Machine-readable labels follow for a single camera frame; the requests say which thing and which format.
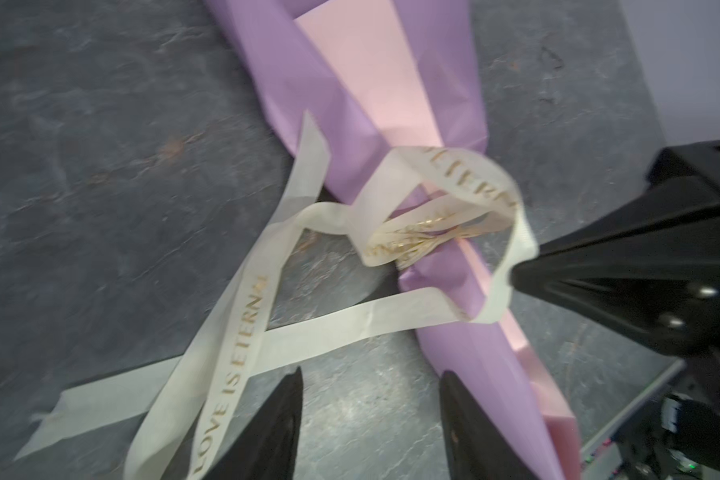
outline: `gray wall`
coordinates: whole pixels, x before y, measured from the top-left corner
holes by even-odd
[[[720,0],[621,0],[668,144],[720,138]]]

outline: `metal bolt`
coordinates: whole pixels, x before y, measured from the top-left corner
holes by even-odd
[[[713,298],[720,294],[720,292],[714,286],[701,285],[699,283],[689,283],[688,291],[691,293],[691,295],[701,300]]]
[[[682,321],[680,317],[678,317],[672,312],[664,312],[659,315],[659,323],[671,329],[683,328],[686,325],[686,323]]]
[[[635,465],[635,470],[637,470],[641,475],[648,476],[651,474],[650,467],[644,463],[638,463],[637,465]]]

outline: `white ribbon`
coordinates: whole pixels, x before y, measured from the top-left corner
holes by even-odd
[[[17,458],[62,438],[138,415],[175,365],[128,451],[124,478],[159,480],[202,410],[188,476],[199,480],[212,465],[250,376],[370,336],[448,322],[500,319],[512,291],[511,267],[538,252],[518,188],[501,167],[470,150],[393,148],[353,205],[315,204],[328,162],[327,142],[305,114],[296,161],[274,215],[178,363],[165,360],[63,392],[57,408]],[[425,180],[446,195],[388,220]],[[484,215],[475,225],[463,225]],[[439,289],[429,287],[266,331],[282,268],[304,228],[348,235],[367,266],[396,260],[404,267],[451,238],[498,231],[511,224],[509,246],[485,304],[473,319]]]

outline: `wrapping paper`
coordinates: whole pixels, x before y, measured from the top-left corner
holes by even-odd
[[[309,110],[332,152],[326,186],[347,204],[391,146],[411,139],[438,144],[433,139],[439,137],[449,147],[484,150],[488,132],[466,0],[340,1],[207,0],[288,149],[296,152],[301,116]],[[391,57],[374,60],[374,52],[336,28],[351,27],[353,17],[360,26],[352,33],[368,41],[384,38],[381,52]],[[332,42],[343,50],[332,51]],[[413,75],[406,65],[414,66]],[[370,74],[361,78],[364,70]],[[400,98],[410,103],[399,105]],[[406,123],[410,117],[395,114],[401,108],[428,110],[435,127],[419,121],[421,115]],[[418,189],[401,209],[426,202],[428,193]],[[400,277],[403,290],[436,286],[469,314],[480,310],[489,283],[468,240],[441,245]],[[434,368],[459,374],[540,478],[578,478],[575,418],[511,315],[498,325],[450,324],[417,334]]]

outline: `marble tabletop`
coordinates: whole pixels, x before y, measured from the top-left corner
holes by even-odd
[[[472,5],[488,154],[540,241],[637,196],[663,138],[617,1]],[[0,0],[0,480],[120,478],[140,418],[11,459],[63,389],[182,353],[290,164],[201,2]],[[477,242],[495,264],[503,239]],[[353,305],[390,269],[306,233],[272,324]],[[670,362],[521,294],[512,311],[583,439]],[[302,367],[297,478],[448,477],[437,377],[411,332]],[[286,370],[250,381],[233,435]]]

